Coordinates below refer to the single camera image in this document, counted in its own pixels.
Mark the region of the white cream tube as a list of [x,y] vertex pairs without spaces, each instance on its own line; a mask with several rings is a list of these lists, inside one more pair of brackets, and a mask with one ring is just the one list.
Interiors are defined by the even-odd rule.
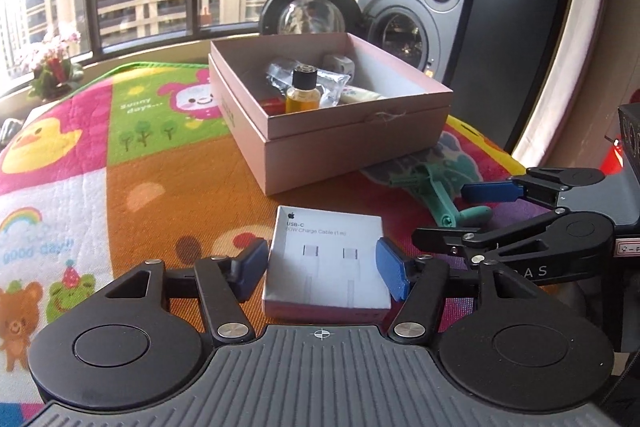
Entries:
[[372,102],[378,100],[384,100],[385,96],[368,89],[359,88],[356,86],[346,86],[340,95],[341,104],[354,104],[363,102]]

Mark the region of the washing machine round door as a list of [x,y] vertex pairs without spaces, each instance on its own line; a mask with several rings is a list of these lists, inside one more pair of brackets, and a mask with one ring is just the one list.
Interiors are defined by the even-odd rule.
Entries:
[[266,0],[258,20],[261,35],[349,34],[362,37],[356,0]]

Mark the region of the pink flower pot plant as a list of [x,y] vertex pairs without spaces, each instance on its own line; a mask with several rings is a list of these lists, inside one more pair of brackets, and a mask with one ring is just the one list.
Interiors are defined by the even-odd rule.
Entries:
[[77,30],[66,34],[47,34],[40,43],[32,46],[29,68],[32,71],[29,98],[52,102],[72,93],[81,80],[84,70],[72,61],[70,48],[80,43]]

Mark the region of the green plastic clip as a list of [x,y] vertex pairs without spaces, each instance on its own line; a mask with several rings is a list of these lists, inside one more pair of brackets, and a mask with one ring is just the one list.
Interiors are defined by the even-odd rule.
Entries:
[[405,174],[393,174],[391,187],[401,187],[430,210],[438,227],[480,228],[491,219],[492,210],[485,205],[460,210],[454,203],[454,184],[450,169],[427,164],[412,168]]

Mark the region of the white cable box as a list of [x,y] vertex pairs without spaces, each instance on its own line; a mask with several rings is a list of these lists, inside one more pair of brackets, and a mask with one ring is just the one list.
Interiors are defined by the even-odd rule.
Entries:
[[378,324],[392,298],[375,263],[382,218],[279,206],[262,290],[273,320]]

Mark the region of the white square charger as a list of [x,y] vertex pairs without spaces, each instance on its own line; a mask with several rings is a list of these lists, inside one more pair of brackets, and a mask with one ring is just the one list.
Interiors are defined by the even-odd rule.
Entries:
[[346,55],[326,54],[322,57],[321,76],[331,81],[350,83],[355,69],[354,61]]

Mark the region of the red lighter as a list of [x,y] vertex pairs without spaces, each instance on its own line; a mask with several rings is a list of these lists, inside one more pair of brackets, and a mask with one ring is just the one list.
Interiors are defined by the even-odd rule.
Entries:
[[268,116],[278,116],[286,112],[283,98],[266,98],[260,101],[259,105]]

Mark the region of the pink cardboard box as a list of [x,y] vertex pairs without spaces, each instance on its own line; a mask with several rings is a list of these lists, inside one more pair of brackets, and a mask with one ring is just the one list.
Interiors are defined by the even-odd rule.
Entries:
[[[356,85],[378,98],[278,116],[260,106],[269,63],[287,57],[318,66],[329,54],[351,58]],[[454,96],[424,72],[352,34],[215,39],[208,62],[222,117],[267,195],[435,145]]]

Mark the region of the clear plastic bag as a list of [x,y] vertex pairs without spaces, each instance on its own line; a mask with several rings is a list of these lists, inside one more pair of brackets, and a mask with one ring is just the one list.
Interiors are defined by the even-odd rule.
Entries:
[[335,106],[352,76],[344,72],[331,72],[289,58],[279,57],[266,67],[266,78],[273,88],[287,95],[291,89],[320,94],[319,106]]

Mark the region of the yellow oil bottle black cap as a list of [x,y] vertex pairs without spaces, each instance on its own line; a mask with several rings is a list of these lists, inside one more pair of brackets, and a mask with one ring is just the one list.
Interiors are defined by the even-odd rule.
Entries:
[[285,95],[287,114],[306,112],[320,107],[321,93],[317,88],[317,69],[300,64],[293,69],[292,84]]

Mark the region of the colourful cartoon play mat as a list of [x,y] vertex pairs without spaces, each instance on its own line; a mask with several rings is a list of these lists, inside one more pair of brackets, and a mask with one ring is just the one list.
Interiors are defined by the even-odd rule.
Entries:
[[461,185],[523,167],[449,118],[431,150],[268,196],[214,104],[195,112],[181,89],[207,89],[204,66],[116,68],[33,121],[1,154],[1,421],[41,407],[25,369],[35,332],[152,257],[171,268],[234,256],[270,239],[281,205],[377,215],[408,245],[432,221],[388,181],[427,162]]

